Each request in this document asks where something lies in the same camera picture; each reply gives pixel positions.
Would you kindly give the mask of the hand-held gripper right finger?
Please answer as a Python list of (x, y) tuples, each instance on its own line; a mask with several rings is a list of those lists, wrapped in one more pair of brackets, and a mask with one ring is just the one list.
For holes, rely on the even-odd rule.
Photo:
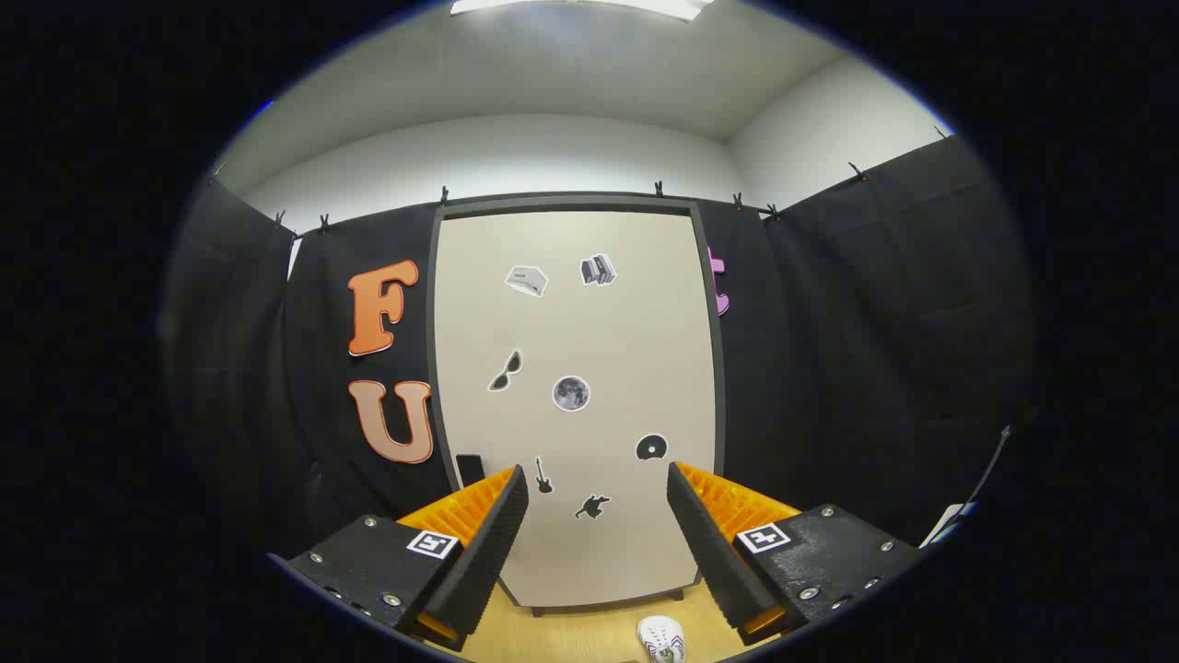
[(747, 645), (852, 611), (921, 559), (847, 508), (795, 508), (686, 462), (667, 504), (717, 608)]

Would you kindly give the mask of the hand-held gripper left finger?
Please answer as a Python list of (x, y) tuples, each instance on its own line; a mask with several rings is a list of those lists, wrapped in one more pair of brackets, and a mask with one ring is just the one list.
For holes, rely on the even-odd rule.
[(361, 516), (291, 558), (269, 558), (380, 634), (460, 650), (485, 616), (527, 508), (528, 478), (514, 465), (411, 516)]

